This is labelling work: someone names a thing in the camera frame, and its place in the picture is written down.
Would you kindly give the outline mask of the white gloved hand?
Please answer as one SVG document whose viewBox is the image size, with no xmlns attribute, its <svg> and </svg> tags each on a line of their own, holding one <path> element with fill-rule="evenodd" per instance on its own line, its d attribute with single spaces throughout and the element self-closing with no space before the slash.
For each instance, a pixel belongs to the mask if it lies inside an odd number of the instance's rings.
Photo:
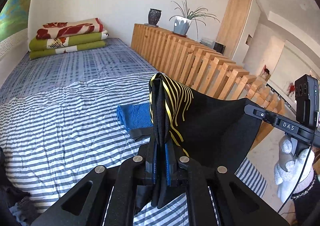
<svg viewBox="0 0 320 226">
<path fill-rule="evenodd" d="M 277 195 L 285 203 L 291 194 L 301 195 L 310 188 L 314 178 L 312 164 L 315 158 L 310 148 L 293 156 L 296 140 L 285 135 L 279 141 L 279 160 L 274 166 L 274 181 L 278 186 Z"/>
</svg>

